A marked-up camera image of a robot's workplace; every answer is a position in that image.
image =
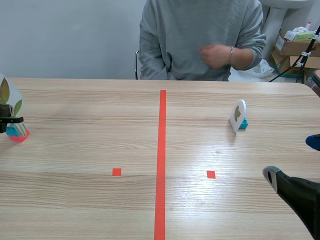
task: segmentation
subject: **pink block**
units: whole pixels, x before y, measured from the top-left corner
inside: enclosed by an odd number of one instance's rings
[[[24,140],[26,140],[26,138],[30,135],[29,130],[26,130],[26,136],[9,136],[9,138],[11,139],[11,141],[13,142],[20,142],[22,143]]]

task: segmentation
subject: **red square marker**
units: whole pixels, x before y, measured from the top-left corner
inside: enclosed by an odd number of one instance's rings
[[[206,174],[208,176],[208,179],[215,179],[216,178],[216,172],[215,171],[206,171]]]
[[[121,168],[114,168],[114,169],[112,170],[112,176],[114,176],[114,177],[119,177],[119,176],[121,176]]]

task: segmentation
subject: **chair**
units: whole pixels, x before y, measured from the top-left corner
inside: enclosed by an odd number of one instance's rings
[[[135,67],[135,79],[138,80],[138,54],[139,54],[139,50],[135,52],[135,61],[134,61],[134,67]]]

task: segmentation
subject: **white pedestal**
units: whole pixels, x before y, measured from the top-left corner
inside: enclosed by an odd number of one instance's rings
[[[263,51],[263,59],[269,60],[272,50],[274,49],[279,30],[284,21],[288,9],[274,8],[270,9],[269,16],[266,19],[262,33],[266,35],[266,46]]]

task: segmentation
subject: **sink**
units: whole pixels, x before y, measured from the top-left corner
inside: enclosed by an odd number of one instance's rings
[[[266,46],[263,50],[263,59],[269,60],[274,49],[278,33],[288,9],[301,9],[314,0],[259,0],[263,5],[270,7],[262,33],[266,35]]]
[[[302,9],[314,0],[260,0],[263,5],[277,9]]]

